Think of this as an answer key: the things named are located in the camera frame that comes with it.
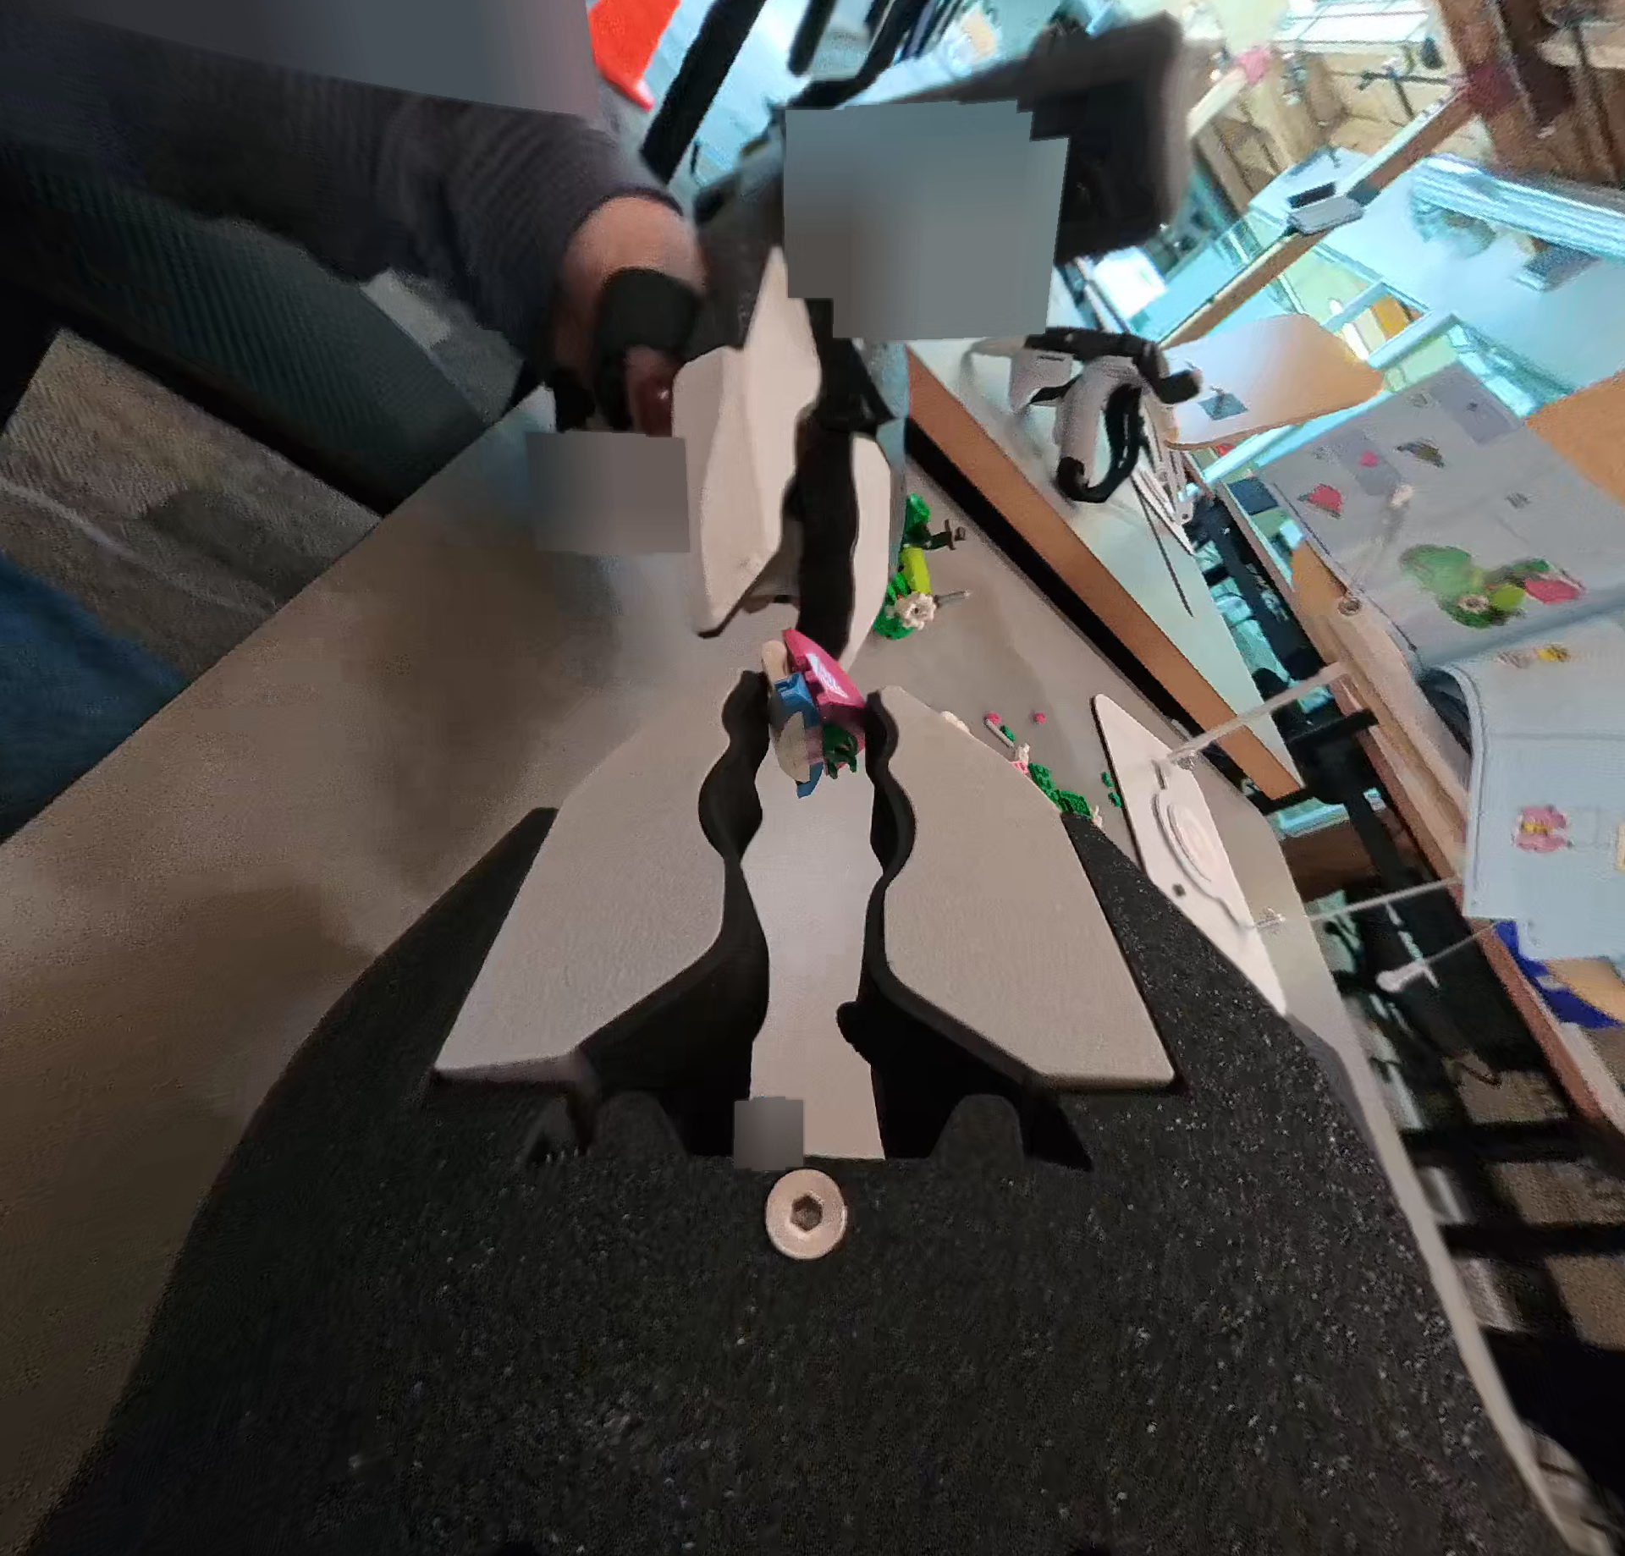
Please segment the light blue instruction booklet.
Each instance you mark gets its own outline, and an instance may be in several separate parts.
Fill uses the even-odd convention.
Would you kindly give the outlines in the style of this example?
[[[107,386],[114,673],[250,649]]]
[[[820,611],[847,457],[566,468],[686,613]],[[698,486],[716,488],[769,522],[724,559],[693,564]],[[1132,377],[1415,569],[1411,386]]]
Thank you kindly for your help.
[[[1465,714],[1462,899],[1534,959],[1623,945],[1621,403],[1552,441],[1445,368],[1268,462],[1351,597],[1340,635],[1442,678]]]

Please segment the orange plastic object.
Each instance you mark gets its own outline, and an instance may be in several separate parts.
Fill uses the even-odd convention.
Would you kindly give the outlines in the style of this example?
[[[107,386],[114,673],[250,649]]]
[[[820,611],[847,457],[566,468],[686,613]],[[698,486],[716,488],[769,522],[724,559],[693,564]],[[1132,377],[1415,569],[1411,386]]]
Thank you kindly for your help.
[[[646,72],[678,5],[680,0],[597,0],[588,9],[598,78],[644,112],[655,107]]]

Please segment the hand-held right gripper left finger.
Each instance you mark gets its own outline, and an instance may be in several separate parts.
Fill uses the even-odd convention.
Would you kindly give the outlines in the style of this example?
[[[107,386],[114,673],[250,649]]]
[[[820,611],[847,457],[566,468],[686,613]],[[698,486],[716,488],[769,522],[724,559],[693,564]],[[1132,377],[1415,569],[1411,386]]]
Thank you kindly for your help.
[[[762,825],[767,682],[675,700],[555,812],[433,1064],[537,1086],[591,1139],[653,1097],[684,1148],[729,1157],[769,1006],[742,858]]]

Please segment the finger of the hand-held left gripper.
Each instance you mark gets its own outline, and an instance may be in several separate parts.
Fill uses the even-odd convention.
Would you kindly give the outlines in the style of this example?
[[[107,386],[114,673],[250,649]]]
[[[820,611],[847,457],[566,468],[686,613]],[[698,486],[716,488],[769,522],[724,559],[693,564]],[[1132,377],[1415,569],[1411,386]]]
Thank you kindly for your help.
[[[787,288],[783,250],[771,248],[742,346],[695,357],[673,386],[700,636],[725,627],[782,549],[796,439],[822,383],[805,305]]]
[[[787,524],[794,531],[791,593],[796,631],[851,666],[896,564],[903,484],[867,433],[802,430]]]

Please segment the pink lego assembly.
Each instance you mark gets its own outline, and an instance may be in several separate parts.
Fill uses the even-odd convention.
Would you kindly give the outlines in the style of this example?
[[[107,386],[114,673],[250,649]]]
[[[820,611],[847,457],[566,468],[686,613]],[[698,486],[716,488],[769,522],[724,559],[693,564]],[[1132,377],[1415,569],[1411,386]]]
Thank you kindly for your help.
[[[865,696],[820,644],[796,629],[762,644],[767,724],[774,760],[809,798],[822,782],[858,774],[865,749]]]

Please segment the scattered loose lego pieces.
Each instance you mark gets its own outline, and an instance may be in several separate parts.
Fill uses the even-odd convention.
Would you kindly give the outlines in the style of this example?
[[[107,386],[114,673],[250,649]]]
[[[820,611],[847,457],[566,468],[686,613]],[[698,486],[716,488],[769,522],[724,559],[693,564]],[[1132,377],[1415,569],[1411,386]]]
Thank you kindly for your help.
[[[1085,794],[1061,787],[1054,774],[1032,758],[1030,743],[1017,736],[997,713],[985,713],[983,729],[1005,753],[1007,762],[1030,782],[1059,814],[1081,816],[1094,827],[1104,825],[1104,814]]]

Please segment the green lego flower plant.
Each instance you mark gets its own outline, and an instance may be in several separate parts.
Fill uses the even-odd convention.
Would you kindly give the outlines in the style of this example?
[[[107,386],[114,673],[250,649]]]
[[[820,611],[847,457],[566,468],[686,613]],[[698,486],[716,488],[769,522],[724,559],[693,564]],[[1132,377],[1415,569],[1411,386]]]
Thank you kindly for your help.
[[[967,540],[967,528],[950,519],[932,524],[925,497],[910,491],[903,508],[901,540],[883,589],[881,611],[871,624],[872,635],[887,642],[901,642],[921,633],[945,607],[965,602],[965,588],[939,589],[932,584],[929,559],[934,551],[958,551]]]

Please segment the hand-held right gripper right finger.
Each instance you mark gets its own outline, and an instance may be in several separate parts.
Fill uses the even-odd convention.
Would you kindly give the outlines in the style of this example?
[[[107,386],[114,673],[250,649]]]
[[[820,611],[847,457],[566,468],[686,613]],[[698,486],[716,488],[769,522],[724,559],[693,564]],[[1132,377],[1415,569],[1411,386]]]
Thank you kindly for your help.
[[[883,1157],[923,1161],[963,1103],[996,1099],[1027,1155],[1086,1161],[1068,1099],[1177,1086],[1072,840],[1086,827],[903,687],[871,695],[867,742],[880,876],[838,1025]]]

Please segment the person's left hand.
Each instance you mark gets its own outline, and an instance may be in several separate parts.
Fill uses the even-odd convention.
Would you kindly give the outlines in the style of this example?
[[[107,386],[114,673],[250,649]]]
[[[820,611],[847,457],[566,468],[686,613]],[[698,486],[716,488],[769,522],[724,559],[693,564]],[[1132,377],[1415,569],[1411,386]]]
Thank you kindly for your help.
[[[550,328],[555,363],[613,422],[667,437],[704,292],[698,239],[676,207],[644,194],[609,199],[564,248]]]

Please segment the grey table with wooden edge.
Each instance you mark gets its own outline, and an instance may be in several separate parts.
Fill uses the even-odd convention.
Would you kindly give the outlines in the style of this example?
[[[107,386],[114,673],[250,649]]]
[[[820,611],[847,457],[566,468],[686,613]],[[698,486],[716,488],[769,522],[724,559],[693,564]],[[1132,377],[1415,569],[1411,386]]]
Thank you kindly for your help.
[[[1201,564],[1148,513],[1139,490],[1126,486],[1103,506],[1057,493],[1054,413],[1007,406],[1005,359],[976,354],[970,341],[923,341],[905,348],[905,361],[916,482],[1104,666],[1061,673],[1061,653],[1043,653],[1039,631],[1016,633],[1032,678],[994,678],[981,709],[1030,736],[1054,771],[1094,754],[1099,762],[1066,783],[1099,787],[1097,693],[1173,738],[1231,722],[1260,700]]]

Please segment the black metal frame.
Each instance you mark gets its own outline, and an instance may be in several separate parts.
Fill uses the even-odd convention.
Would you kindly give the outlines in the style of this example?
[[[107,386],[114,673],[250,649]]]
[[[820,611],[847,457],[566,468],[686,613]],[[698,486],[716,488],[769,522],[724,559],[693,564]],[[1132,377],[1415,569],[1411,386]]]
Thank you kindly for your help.
[[[713,0],[698,33],[682,54],[671,85],[658,101],[640,154],[662,181],[676,176],[682,160],[698,140],[705,114],[711,111],[724,80],[738,60],[745,40],[760,20],[769,0]],[[852,101],[878,78],[900,63],[903,47],[923,38],[929,16],[941,20],[934,4],[947,0],[876,0],[872,13],[878,29],[865,45],[858,69],[842,80],[811,80],[794,98],[796,107],[829,111]],[[802,24],[787,53],[787,71],[798,78],[807,74],[818,53],[836,0],[807,0]]]

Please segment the blue cloth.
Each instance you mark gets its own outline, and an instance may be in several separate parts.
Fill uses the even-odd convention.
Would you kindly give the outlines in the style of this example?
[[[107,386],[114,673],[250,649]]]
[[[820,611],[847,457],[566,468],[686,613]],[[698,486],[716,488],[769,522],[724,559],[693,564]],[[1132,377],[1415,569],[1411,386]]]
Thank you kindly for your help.
[[[2,836],[94,769],[187,685],[69,595],[2,560]]]

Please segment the person's left forearm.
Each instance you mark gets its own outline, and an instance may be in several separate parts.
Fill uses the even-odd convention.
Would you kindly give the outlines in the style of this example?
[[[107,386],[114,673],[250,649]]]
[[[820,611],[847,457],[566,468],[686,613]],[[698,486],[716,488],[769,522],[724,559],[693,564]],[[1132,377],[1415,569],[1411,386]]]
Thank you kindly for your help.
[[[4,11],[2,91],[4,149],[258,227],[352,281],[430,281],[540,366],[557,366],[573,230],[628,194],[680,210],[595,114],[421,96],[98,24]]]

